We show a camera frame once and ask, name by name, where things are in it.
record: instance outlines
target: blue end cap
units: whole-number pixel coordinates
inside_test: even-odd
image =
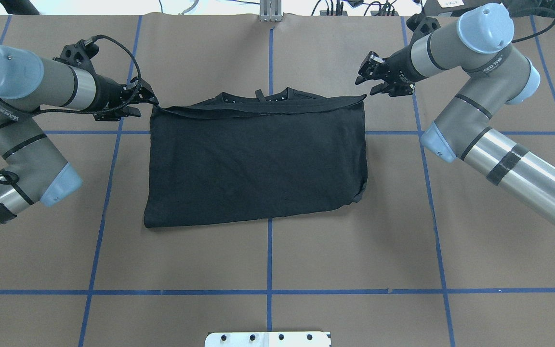
[[[453,162],[458,158],[434,122],[421,135],[421,143],[446,162]]]
[[[504,6],[492,2],[462,14],[458,36],[478,53],[497,53],[513,40],[515,27]]]
[[[0,45],[0,97],[20,99],[40,86],[44,63],[35,53]]]
[[[51,207],[79,189],[81,185],[83,185],[83,180],[72,165],[68,163],[46,189],[40,201],[42,201],[42,204]]]
[[[539,88],[539,84],[541,83],[541,75],[539,74],[537,69],[535,69],[534,65],[532,65],[532,62],[530,61],[530,59],[528,59],[528,62],[530,63],[530,77],[528,77],[526,86],[524,86],[522,91],[519,92],[519,94],[516,97],[507,101],[505,104],[517,105],[522,101],[531,97],[537,91],[537,88]]]

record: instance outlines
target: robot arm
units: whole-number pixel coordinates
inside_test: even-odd
[[[469,81],[421,143],[447,162],[460,158],[555,224],[555,167],[488,125],[503,105],[521,103],[540,83],[531,61],[511,44],[513,33],[500,4],[469,11],[443,28],[425,18],[409,46],[385,59],[370,52],[355,83],[383,80],[370,94],[410,95],[417,81],[461,66]]]
[[[44,112],[39,111],[40,105],[82,110],[79,113],[93,113],[95,120],[117,121],[140,116],[127,104],[157,103],[151,87],[140,78],[120,85],[97,75],[90,61],[97,51],[94,38],[64,47],[54,60],[0,46],[0,155],[8,164],[0,171],[0,224],[10,222],[37,201],[52,206],[82,184],[33,121],[33,116]]]

